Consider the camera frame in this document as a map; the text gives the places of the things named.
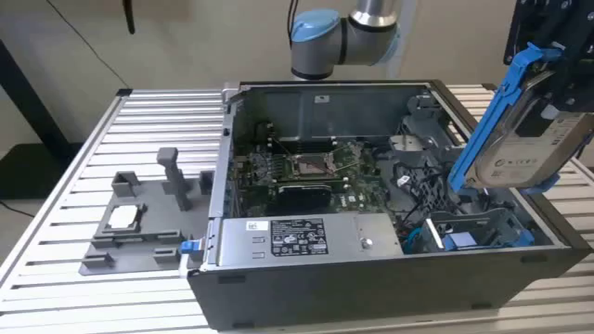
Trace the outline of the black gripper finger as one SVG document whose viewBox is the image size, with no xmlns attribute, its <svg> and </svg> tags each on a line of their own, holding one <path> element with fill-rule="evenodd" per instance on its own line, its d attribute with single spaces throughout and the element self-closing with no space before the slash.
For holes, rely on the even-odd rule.
<svg viewBox="0 0 594 334">
<path fill-rule="evenodd" d="M 520 123 L 516 133 L 520 137 L 536 138 L 542 136 L 557 117 L 557 108 L 549 101 L 538 100 Z"/>
</svg>

